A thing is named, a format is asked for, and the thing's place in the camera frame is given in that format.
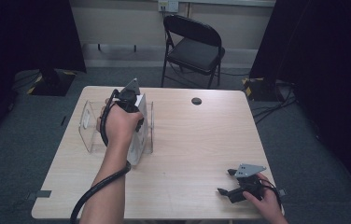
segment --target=black curtain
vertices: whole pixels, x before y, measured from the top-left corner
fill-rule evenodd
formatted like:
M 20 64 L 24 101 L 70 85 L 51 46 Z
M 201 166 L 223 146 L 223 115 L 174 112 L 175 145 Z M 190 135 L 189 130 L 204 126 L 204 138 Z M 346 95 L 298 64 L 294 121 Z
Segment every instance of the black curtain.
M 0 1 L 0 104 L 18 72 L 42 65 L 86 72 L 68 0 Z

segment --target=hand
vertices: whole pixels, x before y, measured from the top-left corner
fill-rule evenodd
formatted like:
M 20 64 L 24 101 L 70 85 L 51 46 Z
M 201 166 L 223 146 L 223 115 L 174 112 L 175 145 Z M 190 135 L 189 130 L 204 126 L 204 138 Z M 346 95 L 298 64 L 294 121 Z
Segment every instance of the hand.
M 109 111 L 105 123 L 105 133 L 108 138 L 109 145 L 130 144 L 133 132 L 137 126 L 138 120 L 143 118 L 141 112 L 127 113 L 118 105 L 113 105 Z M 102 117 L 97 119 L 97 131 L 100 132 L 100 124 Z
M 268 178 L 261 173 L 257 176 L 264 180 L 261 181 L 262 185 L 269 186 L 270 184 Z M 288 223 L 281 212 L 280 207 L 278 206 L 277 198 L 273 191 L 270 189 L 264 188 L 262 190 L 262 200 L 258 200 L 255 196 L 247 191 L 243 191 L 243 196 L 250 202 L 252 202 L 257 209 L 260 211 L 260 214 L 272 224 L 283 224 Z

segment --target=clear plastic box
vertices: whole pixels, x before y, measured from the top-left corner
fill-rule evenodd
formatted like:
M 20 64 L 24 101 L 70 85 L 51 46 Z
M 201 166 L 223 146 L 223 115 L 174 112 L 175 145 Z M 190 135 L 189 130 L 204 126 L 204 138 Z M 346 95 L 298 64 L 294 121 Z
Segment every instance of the clear plastic box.
M 137 96 L 140 112 L 144 115 L 144 123 L 138 133 L 134 133 L 129 147 L 127 160 L 131 165 L 136 165 L 141 154 L 153 152 L 154 136 L 154 110 L 153 102 L 147 103 L 145 94 Z M 97 118 L 100 117 L 104 102 L 87 101 L 79 122 L 79 134 L 86 149 L 92 154 L 104 154 L 106 146 L 100 133 L 97 131 Z

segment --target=wooden table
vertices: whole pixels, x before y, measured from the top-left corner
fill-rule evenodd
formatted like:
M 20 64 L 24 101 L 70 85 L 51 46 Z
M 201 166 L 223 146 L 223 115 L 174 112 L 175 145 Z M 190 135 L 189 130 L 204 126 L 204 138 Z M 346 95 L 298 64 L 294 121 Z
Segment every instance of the wooden table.
M 34 218 L 70 218 L 91 186 L 104 154 L 90 154 L 78 133 L 87 100 L 104 101 L 112 87 L 86 87 L 80 95 L 37 198 Z M 249 202 L 232 204 L 217 188 L 236 189 L 227 170 L 240 163 L 266 166 L 273 181 L 246 96 L 241 91 L 141 88 L 154 104 L 152 154 L 143 154 L 126 177 L 126 219 L 261 218 Z M 199 97 L 201 105 L 191 99 Z

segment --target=human arm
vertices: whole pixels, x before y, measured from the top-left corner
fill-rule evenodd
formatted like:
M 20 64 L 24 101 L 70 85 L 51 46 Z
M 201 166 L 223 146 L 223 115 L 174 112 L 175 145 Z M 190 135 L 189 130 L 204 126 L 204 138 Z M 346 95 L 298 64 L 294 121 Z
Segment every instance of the human arm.
M 126 113 L 119 106 L 112 106 L 105 124 L 108 146 L 93 186 L 126 165 L 133 132 L 142 117 L 140 112 Z M 125 176 L 121 176 L 91 196 L 85 203 L 80 223 L 123 223 L 124 205 Z
M 270 187 L 269 180 L 266 176 L 261 173 L 257 174 L 257 176 L 259 179 L 263 180 L 261 181 L 262 185 Z M 252 202 L 260 211 L 260 214 L 271 224 L 288 224 L 286 218 L 281 212 L 280 207 L 278 206 L 277 198 L 274 192 L 270 189 L 263 189 L 261 201 L 247 191 L 243 191 L 243 196 Z

